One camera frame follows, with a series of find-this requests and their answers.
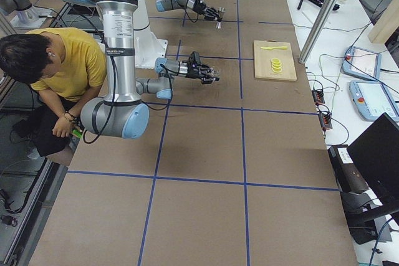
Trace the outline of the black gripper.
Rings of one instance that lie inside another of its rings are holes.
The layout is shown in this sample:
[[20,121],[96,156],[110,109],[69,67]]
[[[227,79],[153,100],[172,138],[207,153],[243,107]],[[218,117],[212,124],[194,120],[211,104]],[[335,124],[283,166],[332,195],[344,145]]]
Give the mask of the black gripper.
[[202,84],[211,84],[218,82],[219,77],[212,77],[210,70],[213,74],[219,74],[220,69],[215,66],[210,67],[206,64],[191,64],[183,61],[180,66],[180,76],[190,79],[200,79]]
[[224,14],[226,10],[224,7],[220,7],[217,11],[215,8],[207,6],[205,2],[196,2],[193,6],[193,11],[204,16],[205,20],[222,22],[223,18],[217,18],[217,16],[218,13]]

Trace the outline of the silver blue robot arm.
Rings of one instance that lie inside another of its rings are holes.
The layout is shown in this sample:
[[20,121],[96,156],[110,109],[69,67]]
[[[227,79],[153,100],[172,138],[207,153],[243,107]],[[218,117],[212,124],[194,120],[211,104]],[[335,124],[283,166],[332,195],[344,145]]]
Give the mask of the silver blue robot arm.
[[145,0],[63,1],[95,7],[103,24],[108,94],[83,107],[80,119],[87,131],[97,136],[138,138],[149,119],[144,93],[171,100],[176,76],[198,79],[203,84],[218,80],[214,69],[202,63],[197,52],[184,61],[165,57],[167,42],[152,34]]
[[216,21],[216,28],[221,28],[221,22],[225,13],[225,8],[219,7],[215,9],[212,6],[208,6],[204,0],[157,0],[156,8],[159,12],[174,11],[182,9],[185,12],[187,10],[196,13],[196,19],[189,17],[191,22],[197,22],[199,16],[203,16],[206,21]]

